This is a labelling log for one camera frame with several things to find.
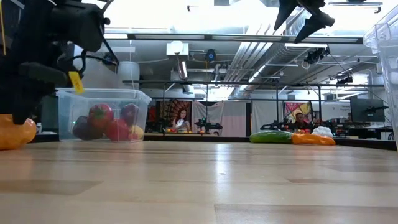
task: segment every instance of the yellow tag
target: yellow tag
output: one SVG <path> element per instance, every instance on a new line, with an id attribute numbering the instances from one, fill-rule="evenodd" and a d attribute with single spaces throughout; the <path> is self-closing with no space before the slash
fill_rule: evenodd
<path id="1" fill-rule="evenodd" d="M 69 78 L 70 81 L 72 82 L 73 87 L 75 87 L 75 92 L 77 94 L 82 94 L 85 92 L 83 83 L 81 82 L 78 72 L 69 72 Z"/>

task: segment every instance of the orange object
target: orange object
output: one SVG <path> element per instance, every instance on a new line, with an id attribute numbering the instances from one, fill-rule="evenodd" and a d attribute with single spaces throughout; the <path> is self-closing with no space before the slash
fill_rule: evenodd
<path id="1" fill-rule="evenodd" d="M 26 119 L 23 125 L 15 125 L 12 115 L 0 114 L 0 150 L 18 149 L 31 142 L 36 135 L 36 124 Z"/>
<path id="2" fill-rule="evenodd" d="M 335 140 L 331 137 L 317 136 L 315 134 L 293 134 L 293 144 L 316 144 L 322 146 L 334 146 Z"/>

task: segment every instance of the table surface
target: table surface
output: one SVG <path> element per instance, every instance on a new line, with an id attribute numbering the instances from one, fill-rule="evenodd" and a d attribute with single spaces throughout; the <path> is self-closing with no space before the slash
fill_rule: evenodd
<path id="1" fill-rule="evenodd" d="M 0 151 L 1 223 L 397 223 L 398 153 L 49 142 Z"/>

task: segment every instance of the plastic bin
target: plastic bin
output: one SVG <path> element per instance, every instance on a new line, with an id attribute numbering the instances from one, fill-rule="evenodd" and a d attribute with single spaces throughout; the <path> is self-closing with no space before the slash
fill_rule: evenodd
<path id="1" fill-rule="evenodd" d="M 384 86 L 398 147 L 398 6 L 364 36 L 364 45 L 380 53 Z"/>
<path id="2" fill-rule="evenodd" d="M 59 88 L 58 123 L 61 141 L 127 141 L 144 139 L 148 104 L 139 90 Z"/>

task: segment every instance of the white curtain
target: white curtain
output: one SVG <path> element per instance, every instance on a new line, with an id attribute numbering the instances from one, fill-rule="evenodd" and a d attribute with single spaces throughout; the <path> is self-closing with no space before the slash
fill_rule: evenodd
<path id="1" fill-rule="evenodd" d="M 224 102 L 217 102 L 213 106 L 207 107 L 207 122 L 209 123 L 220 123 L 223 117 Z M 199 101 L 192 103 L 192 132 L 196 133 L 200 129 L 197 128 L 195 122 L 199 119 L 206 117 L 206 106 Z"/>
<path id="2" fill-rule="evenodd" d="M 279 118 L 283 114 L 282 102 L 279 103 Z M 253 101 L 251 132 L 257 133 L 264 124 L 271 124 L 277 119 L 276 101 Z"/>
<path id="3" fill-rule="evenodd" d="M 221 125 L 223 129 L 220 130 L 220 136 L 245 137 L 246 103 L 236 101 L 225 102 Z"/>

